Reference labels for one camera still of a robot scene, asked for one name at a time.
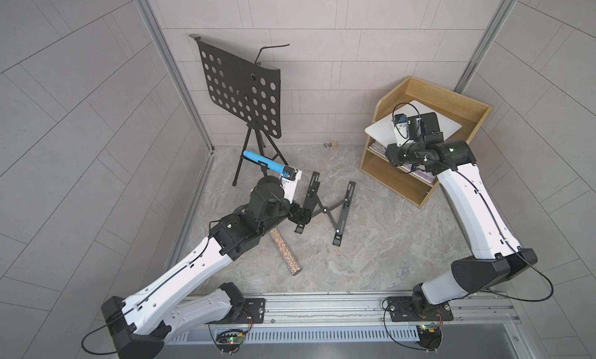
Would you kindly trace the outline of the silver laptop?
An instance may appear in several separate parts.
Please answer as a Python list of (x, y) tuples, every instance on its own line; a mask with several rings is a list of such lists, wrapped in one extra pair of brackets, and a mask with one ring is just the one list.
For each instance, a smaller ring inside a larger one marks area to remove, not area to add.
[[(419, 101), (410, 101), (409, 104), (416, 107), (416, 109), (419, 110), (421, 116), (425, 116), (428, 113), (435, 114), (437, 116), (439, 131), (443, 133), (443, 137), (445, 140), (451, 137), (455, 132), (457, 132), (461, 128), (461, 125), (459, 123), (456, 123), (448, 117), (440, 113), (437, 113), (436, 111), (430, 109), (426, 105), (423, 105)], [(399, 109), (397, 109), (397, 111), (394, 112), (394, 114), (398, 115), (400, 113), (403, 113), (408, 117), (417, 116), (417, 112), (410, 105), (402, 105)], [(366, 127), (365, 133), (384, 147), (387, 147), (391, 143), (404, 143), (405, 138), (403, 138), (403, 136), (406, 136), (407, 134), (405, 130), (402, 131), (402, 134), (394, 132), (392, 112), (389, 112), (388, 115), (381, 118), (379, 121), (375, 122), (371, 126)]]

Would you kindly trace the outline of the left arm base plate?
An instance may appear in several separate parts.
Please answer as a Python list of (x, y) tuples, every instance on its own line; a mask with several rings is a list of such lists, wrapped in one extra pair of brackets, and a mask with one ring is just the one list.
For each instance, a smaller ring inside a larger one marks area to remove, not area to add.
[(264, 321), (265, 308), (265, 298), (247, 298), (234, 313), (232, 323), (246, 325), (251, 321), (254, 324), (261, 324)]

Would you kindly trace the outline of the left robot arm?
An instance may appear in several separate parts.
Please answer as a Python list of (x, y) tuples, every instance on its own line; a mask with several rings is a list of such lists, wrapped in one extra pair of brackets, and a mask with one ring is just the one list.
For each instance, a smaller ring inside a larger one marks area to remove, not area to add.
[(215, 222), (202, 242), (161, 277), (139, 292), (113, 296), (102, 304), (107, 329), (120, 358), (154, 358), (169, 340), (208, 323), (235, 323), (245, 297), (233, 283), (211, 294), (184, 299), (208, 278), (259, 245), (285, 219), (302, 219), (293, 196), (301, 178), (266, 176), (251, 191), (248, 204)]

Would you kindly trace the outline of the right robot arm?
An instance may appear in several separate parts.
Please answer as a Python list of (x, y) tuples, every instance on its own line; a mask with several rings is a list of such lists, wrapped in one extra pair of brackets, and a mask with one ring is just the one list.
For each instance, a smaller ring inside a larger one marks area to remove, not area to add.
[(463, 140), (445, 141), (434, 114), (393, 113), (391, 118), (396, 141), (388, 144), (386, 158), (395, 168), (423, 167), (437, 178), (472, 252), (453, 261), (444, 274), (414, 287), (416, 313), (488, 289), (534, 267), (535, 251), (524, 248), (507, 230), (469, 145)]

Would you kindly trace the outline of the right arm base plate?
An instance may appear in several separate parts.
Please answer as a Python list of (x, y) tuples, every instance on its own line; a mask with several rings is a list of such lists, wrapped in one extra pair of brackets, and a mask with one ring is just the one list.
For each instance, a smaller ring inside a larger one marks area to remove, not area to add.
[(385, 309), (392, 322), (431, 322), (441, 323), (454, 320), (453, 311), (448, 303), (429, 305), (417, 303), (411, 297), (389, 297)]

